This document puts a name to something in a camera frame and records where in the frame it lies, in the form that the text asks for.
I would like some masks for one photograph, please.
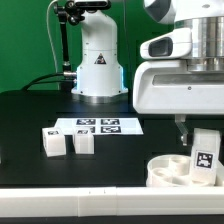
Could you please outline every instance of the small white box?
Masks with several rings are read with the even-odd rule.
[[[48,157],[66,154],[65,136],[60,128],[43,128],[42,134]]]
[[[94,154],[94,138],[88,127],[76,127],[73,144],[77,154]]]
[[[219,131],[194,129],[190,165],[191,180],[215,184],[220,143]]]

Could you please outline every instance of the warning label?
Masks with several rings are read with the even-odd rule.
[[[106,64],[106,61],[105,61],[102,53],[100,53],[99,57],[96,59],[95,64],[99,64],[99,65]]]

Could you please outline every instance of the black cable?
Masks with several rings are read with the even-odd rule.
[[[21,90],[27,91],[30,86],[35,85],[35,83],[37,83],[37,82],[39,82],[39,81],[41,81],[43,79],[48,79],[48,78],[57,77],[57,76],[63,76],[63,75],[64,75],[63,73],[55,73],[55,74],[49,74],[49,75],[41,76],[39,78],[34,79],[29,84],[25,85]]]
[[[26,90],[29,89],[29,87],[33,86],[33,85],[39,85],[39,84],[48,84],[48,83],[61,83],[61,82],[67,82],[66,80],[58,80],[58,81],[45,81],[45,82],[34,82],[32,84],[30,84],[29,86],[26,86]]]
[[[129,64],[129,70],[130,70],[130,75],[131,75],[131,80],[132,80],[132,64],[131,64],[131,53],[130,53],[130,44],[129,44],[129,39],[128,39],[128,29],[127,29],[127,5],[126,5],[126,0],[123,0],[123,8],[124,8],[124,33],[125,33],[125,40],[126,40],[126,48],[127,48],[127,54],[128,54],[128,64]]]

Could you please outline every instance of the green backdrop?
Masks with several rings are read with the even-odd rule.
[[[0,92],[21,89],[34,78],[55,72],[46,26],[46,12],[50,2],[0,0]],[[118,61],[126,72],[125,86],[131,89],[136,68],[143,62],[139,53],[141,43],[170,32],[172,27],[152,21],[143,9],[143,0],[126,0],[126,5],[130,61],[124,32],[123,2],[114,2],[112,8],[104,13],[118,25]],[[61,71],[60,29],[53,9],[50,13],[50,28]],[[76,70],[82,60],[80,26],[68,25],[68,39],[70,59],[73,70]],[[32,89],[57,89],[57,85],[38,85]]]

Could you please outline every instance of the black table surface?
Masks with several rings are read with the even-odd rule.
[[[94,136],[94,155],[76,155],[66,136],[65,156],[47,157],[42,128],[58,118],[139,119],[144,135]],[[224,128],[222,116],[190,116],[189,128]],[[0,94],[0,188],[143,187],[147,163],[164,154],[190,155],[173,115],[139,115],[131,100],[111,104],[74,101],[60,91],[9,91]],[[8,223],[223,223],[224,216],[133,216],[0,219]]]

